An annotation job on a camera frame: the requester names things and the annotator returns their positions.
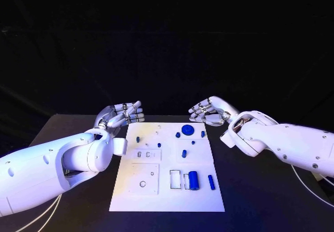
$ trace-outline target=robotic arm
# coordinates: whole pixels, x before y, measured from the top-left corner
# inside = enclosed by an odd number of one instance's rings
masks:
[[[140,102],[107,106],[84,133],[15,151],[0,159],[0,217],[40,205],[90,179],[122,155],[119,127],[143,121]]]
[[[202,100],[188,110],[189,121],[210,126],[228,123],[220,136],[222,143],[234,145],[254,157],[263,149],[273,152],[287,164],[334,177],[334,134],[292,124],[279,124],[257,111],[238,112],[218,97]]]

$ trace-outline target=black curtain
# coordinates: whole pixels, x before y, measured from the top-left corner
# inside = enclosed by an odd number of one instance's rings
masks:
[[[1,154],[53,114],[135,100],[148,115],[185,115],[215,95],[334,131],[334,16],[309,4],[253,4],[4,2]]]

